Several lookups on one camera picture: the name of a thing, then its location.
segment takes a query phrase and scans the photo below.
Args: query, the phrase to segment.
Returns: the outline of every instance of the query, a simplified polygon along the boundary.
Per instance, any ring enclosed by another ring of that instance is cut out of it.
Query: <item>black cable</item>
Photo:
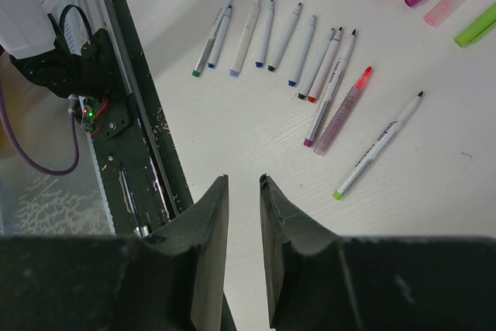
[[[64,7],[64,10],[60,14],[59,27],[60,27],[60,30],[62,30],[62,34],[65,35],[65,32],[64,32],[64,30],[65,30],[65,19],[67,17],[67,14],[69,13],[69,11],[72,8],[77,9],[77,11],[79,12],[79,14],[81,15],[81,18],[83,19],[84,27],[86,28],[86,33],[88,33],[88,38],[91,38],[91,36],[93,35],[93,32],[91,31],[91,26],[90,26],[90,22],[88,21],[88,17],[86,17],[86,15],[84,14],[84,11],[81,9],[81,7],[79,7],[77,5],[74,5],[74,4],[66,5]]]

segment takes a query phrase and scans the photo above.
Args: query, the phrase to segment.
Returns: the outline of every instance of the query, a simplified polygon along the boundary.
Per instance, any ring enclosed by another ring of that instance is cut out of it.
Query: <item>scratch mark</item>
[[[405,282],[405,280],[396,274],[394,276],[394,282],[400,288],[401,294],[403,295],[405,300],[409,304],[414,305],[415,299],[412,296],[412,289],[410,288],[410,286],[408,286],[408,284]]]
[[[466,156],[466,157],[469,157],[470,158],[470,162],[472,163],[474,161],[474,158],[470,155],[470,154],[467,154],[467,153],[464,153],[462,151],[462,155]]]

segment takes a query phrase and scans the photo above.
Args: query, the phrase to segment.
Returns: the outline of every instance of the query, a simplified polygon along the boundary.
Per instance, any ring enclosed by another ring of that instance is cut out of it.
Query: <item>white table surface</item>
[[[263,0],[238,78],[228,70],[252,0],[234,0],[218,66],[200,78],[191,71],[224,0],[127,1],[194,199],[217,176],[229,175],[225,291],[238,329],[268,329],[261,174],[338,234],[496,236],[496,30],[466,49],[453,42],[496,0],[469,0],[437,29],[422,17],[439,0],[414,9],[403,0],[275,0],[269,55],[293,8],[304,4],[275,73],[254,67],[268,2]],[[374,67],[362,100],[325,157],[302,145],[316,105],[298,100],[297,90],[288,87],[313,14],[318,22],[303,77],[331,26],[344,26],[346,34],[358,30],[336,104],[365,67]],[[404,131],[345,201],[333,200],[343,174],[421,90],[423,103]]]

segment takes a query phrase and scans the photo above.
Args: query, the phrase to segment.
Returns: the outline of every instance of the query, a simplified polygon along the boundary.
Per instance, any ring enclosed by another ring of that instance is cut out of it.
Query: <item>clear plastic pen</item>
[[[338,136],[339,131],[346,123],[348,117],[351,112],[355,108],[360,96],[363,93],[363,89],[365,88],[365,83],[367,83],[370,74],[372,73],[372,67],[368,67],[364,73],[360,76],[356,84],[350,89],[348,95],[344,98],[341,106],[337,110],[336,114],[334,114],[331,122],[327,125],[327,128],[322,133],[320,138],[317,140],[315,144],[315,149],[313,152],[318,155],[324,155],[327,153],[327,150],[332,145],[334,139]]]

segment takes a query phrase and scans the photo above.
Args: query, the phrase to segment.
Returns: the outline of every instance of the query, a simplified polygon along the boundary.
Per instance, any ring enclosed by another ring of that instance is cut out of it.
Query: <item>pen with green cap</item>
[[[477,42],[496,26],[496,2],[482,13],[470,26],[462,31],[456,38],[455,43],[460,47]]]

